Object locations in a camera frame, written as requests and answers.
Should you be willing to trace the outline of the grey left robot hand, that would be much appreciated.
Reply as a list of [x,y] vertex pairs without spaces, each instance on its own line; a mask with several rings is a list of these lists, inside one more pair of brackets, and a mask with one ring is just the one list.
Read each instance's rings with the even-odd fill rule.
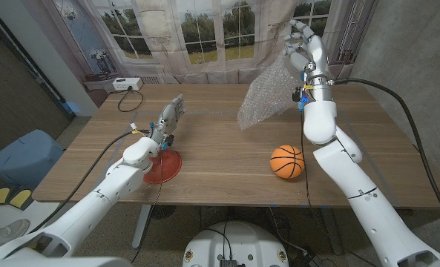
[[184,98],[180,94],[173,98],[162,110],[149,138],[161,145],[174,132],[180,117],[185,113]]

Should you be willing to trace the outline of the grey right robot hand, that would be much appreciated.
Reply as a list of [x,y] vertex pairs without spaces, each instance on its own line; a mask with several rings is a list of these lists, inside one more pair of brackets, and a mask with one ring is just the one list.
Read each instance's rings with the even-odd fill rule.
[[294,70],[304,72],[308,85],[328,85],[332,79],[326,49],[320,36],[298,20],[290,20],[297,32],[284,37],[285,53]]

